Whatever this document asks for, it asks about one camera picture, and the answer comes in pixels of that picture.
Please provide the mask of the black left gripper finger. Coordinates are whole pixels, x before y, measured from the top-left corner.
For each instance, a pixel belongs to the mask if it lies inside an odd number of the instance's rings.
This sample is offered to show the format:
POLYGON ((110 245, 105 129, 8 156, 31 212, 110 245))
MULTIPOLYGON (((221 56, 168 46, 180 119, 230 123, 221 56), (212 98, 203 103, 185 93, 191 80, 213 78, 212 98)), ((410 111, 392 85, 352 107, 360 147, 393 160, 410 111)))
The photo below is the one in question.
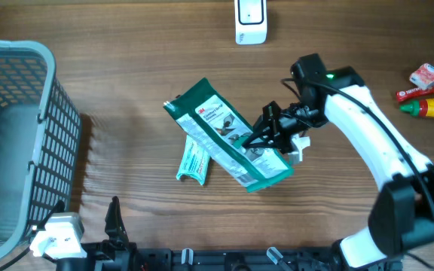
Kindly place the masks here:
POLYGON ((55 206, 50 210, 50 212, 46 215, 46 217, 43 219, 43 225, 45 225, 48 222, 48 220, 51 218, 52 215, 64 212, 65 207, 66 204, 62 200, 59 200, 55 204, 55 206))
POLYGON ((116 244, 128 245, 129 239, 121 216, 120 201, 117 196, 112 197, 105 217, 105 233, 116 244))

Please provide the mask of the dark green 3M package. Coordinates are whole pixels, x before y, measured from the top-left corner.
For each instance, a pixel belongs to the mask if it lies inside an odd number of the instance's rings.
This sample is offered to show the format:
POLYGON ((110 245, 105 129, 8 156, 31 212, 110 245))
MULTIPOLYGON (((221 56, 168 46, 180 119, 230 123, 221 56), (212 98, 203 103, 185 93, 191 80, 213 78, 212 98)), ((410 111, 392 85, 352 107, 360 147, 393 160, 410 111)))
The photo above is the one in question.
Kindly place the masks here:
POLYGON ((251 125, 203 78, 164 103, 174 121, 249 192, 270 187, 294 173, 273 148, 245 148, 251 125))

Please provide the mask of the light green wipes packet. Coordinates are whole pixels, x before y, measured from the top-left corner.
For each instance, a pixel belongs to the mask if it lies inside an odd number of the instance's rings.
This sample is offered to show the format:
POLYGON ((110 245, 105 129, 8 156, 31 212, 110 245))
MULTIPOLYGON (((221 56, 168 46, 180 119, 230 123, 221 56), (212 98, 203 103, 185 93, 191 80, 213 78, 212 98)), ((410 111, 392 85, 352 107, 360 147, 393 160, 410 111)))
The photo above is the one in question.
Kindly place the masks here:
POLYGON ((183 176, 186 176, 204 186, 210 160, 210 155, 192 137, 187 135, 176 179, 180 181, 183 176))

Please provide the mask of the red Nescafe sachet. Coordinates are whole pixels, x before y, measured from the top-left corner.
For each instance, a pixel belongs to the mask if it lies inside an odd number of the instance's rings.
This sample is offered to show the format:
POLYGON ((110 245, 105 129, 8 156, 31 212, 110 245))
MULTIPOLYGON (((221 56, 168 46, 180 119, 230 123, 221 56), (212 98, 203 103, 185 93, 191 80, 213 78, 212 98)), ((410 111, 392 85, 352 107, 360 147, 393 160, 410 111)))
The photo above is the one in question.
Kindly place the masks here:
POLYGON ((427 96, 431 94, 434 94, 434 86, 427 88, 425 90, 419 87, 415 87, 410 90, 403 90, 403 91, 396 92, 396 101, 404 102, 409 99, 417 98, 420 96, 427 96))

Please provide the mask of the small red white box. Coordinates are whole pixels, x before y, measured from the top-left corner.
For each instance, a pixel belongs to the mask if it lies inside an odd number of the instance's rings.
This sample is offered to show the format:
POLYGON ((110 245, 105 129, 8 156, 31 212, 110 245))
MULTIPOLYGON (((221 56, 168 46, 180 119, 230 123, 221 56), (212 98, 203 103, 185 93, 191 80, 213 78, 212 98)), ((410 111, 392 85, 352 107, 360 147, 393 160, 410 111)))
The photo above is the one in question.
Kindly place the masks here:
POLYGON ((416 71, 412 72, 409 81, 422 90, 434 86, 434 66, 424 63, 416 71))

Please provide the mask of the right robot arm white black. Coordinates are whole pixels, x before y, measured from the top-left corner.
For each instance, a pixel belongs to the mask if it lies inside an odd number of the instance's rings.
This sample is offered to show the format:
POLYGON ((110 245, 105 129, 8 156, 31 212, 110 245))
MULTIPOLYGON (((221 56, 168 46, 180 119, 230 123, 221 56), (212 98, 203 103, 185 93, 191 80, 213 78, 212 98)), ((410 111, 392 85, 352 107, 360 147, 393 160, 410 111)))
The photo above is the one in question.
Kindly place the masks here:
POLYGON ((165 102, 197 145, 249 192, 293 173, 310 145, 307 131, 334 124, 372 173, 378 189, 367 226, 328 248, 283 253, 200 254, 200 266, 226 270, 400 270, 403 256, 434 242, 434 164, 384 116, 364 80, 347 66, 328 70, 316 53, 300 57, 283 79, 298 101, 271 102, 248 123, 207 79, 165 102))

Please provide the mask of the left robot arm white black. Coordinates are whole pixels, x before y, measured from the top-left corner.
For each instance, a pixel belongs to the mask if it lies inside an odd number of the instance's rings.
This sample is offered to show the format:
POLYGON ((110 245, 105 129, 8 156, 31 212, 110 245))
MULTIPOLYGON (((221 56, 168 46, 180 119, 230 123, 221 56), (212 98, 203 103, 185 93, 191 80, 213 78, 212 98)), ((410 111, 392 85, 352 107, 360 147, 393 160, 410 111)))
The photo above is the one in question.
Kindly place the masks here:
POLYGON ((39 233, 42 241, 32 242, 32 253, 56 264, 57 270, 141 271, 147 264, 136 243, 128 238, 119 199, 114 196, 105 217, 105 234, 100 242, 83 243, 81 219, 76 213, 58 213, 47 220, 39 233))

